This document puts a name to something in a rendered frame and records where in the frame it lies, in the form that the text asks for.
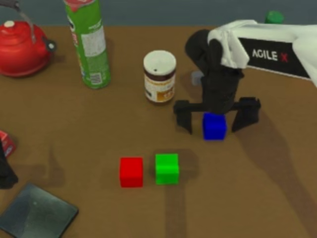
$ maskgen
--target green object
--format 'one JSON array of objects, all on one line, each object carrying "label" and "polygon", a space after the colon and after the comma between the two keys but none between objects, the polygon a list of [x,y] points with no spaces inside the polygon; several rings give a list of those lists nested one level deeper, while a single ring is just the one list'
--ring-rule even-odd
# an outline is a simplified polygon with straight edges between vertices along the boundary
[{"label": "green object", "polygon": [[84,83],[98,89],[110,83],[99,0],[64,0]]},{"label": "green object", "polygon": [[156,184],[178,184],[178,154],[155,155]]},{"label": "green object", "polygon": [[282,24],[284,16],[279,11],[269,11],[265,18],[265,24]]}]

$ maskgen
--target jar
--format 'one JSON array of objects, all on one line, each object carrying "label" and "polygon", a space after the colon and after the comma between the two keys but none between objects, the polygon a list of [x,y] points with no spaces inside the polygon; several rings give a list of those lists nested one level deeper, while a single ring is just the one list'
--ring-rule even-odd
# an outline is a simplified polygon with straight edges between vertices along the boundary
[{"label": "jar", "polygon": [[175,94],[176,58],[163,50],[148,53],[143,60],[145,95],[153,103],[166,103]]}]

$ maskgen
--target gray wall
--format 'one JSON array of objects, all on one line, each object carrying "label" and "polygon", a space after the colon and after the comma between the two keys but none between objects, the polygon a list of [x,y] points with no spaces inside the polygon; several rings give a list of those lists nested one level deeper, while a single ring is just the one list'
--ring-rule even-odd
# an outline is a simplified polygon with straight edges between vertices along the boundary
[{"label": "gray wall", "polygon": [[[317,24],[317,0],[100,0],[105,25],[221,25],[237,19],[263,21],[279,10],[287,24]],[[62,0],[20,0],[39,25],[66,25]],[[19,19],[0,7],[0,23]]]}]

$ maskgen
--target wooden table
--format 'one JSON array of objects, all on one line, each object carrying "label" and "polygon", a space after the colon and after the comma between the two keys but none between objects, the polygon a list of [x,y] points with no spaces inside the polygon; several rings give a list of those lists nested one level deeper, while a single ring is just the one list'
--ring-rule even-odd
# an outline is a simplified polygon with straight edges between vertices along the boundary
[{"label": "wooden table", "polygon": [[[45,27],[58,43],[36,76],[0,76],[0,127],[17,141],[9,162],[20,183],[0,191],[3,211],[27,181],[79,207],[66,238],[317,237],[317,89],[306,80],[245,70],[238,96],[262,101],[261,121],[224,142],[175,125],[172,104],[144,96],[143,57],[178,60],[175,99],[198,101],[184,44],[199,27],[107,27],[112,83],[81,80],[68,27]],[[228,114],[232,123],[234,114]],[[177,152],[181,183],[157,186],[154,154]],[[119,186],[123,156],[144,157],[141,189]]]}]

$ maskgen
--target red box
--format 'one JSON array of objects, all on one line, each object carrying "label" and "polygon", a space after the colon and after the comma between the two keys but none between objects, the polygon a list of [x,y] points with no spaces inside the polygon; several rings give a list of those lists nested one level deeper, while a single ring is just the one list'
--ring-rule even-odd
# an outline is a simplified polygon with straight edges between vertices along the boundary
[{"label": "red box", "polygon": [[15,144],[11,140],[10,136],[1,130],[0,130],[0,139],[2,142],[4,155],[6,157],[9,157],[15,151]]},{"label": "red box", "polygon": [[121,187],[143,186],[143,158],[123,157],[120,159]]}]

